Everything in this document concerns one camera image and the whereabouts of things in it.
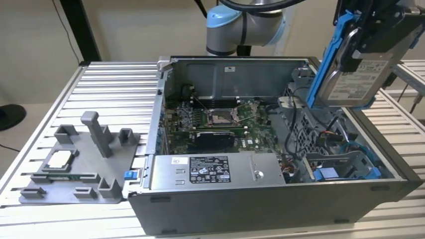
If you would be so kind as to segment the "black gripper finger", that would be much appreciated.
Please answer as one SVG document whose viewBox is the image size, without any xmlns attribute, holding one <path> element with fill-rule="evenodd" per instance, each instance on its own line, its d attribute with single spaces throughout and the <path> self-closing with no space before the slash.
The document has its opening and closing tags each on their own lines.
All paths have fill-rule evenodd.
<svg viewBox="0 0 425 239">
<path fill-rule="evenodd" d="M 396 45 L 392 32 L 404 17 L 404 9 L 399 0 L 344 0 L 341 13 L 355 16 L 343 30 L 347 46 L 341 46 L 341 71 L 355 72 L 361 62 L 353 57 L 355 51 L 384 53 Z"/>
</svg>

